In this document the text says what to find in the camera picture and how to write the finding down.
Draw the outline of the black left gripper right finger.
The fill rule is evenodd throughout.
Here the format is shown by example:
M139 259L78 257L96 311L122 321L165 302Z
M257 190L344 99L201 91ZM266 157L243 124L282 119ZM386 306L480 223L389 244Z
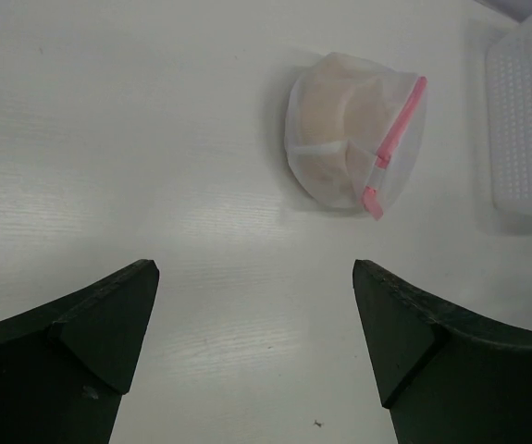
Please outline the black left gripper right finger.
M423 291L369 260L353 289L400 443L532 443L532 331Z

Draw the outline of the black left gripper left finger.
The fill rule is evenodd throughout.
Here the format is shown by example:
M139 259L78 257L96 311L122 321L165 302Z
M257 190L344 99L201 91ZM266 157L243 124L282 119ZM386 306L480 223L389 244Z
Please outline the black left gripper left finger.
M0 443L106 443L131 388L159 283L138 260L0 321Z

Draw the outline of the white mesh laundry bag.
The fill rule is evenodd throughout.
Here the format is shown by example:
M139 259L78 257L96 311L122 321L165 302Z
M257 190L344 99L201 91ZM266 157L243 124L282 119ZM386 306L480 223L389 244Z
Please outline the white mesh laundry bag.
M426 113L426 77L330 53L292 86L288 164L320 204L380 219L411 177Z

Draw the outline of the beige bra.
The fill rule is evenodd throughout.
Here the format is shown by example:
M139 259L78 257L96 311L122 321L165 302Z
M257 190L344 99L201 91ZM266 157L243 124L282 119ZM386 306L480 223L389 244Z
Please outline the beige bra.
M354 199L347 155L351 142L379 145L392 121L385 97L390 71L330 54L304 76L298 97L298 147L292 151L304 187L330 206Z

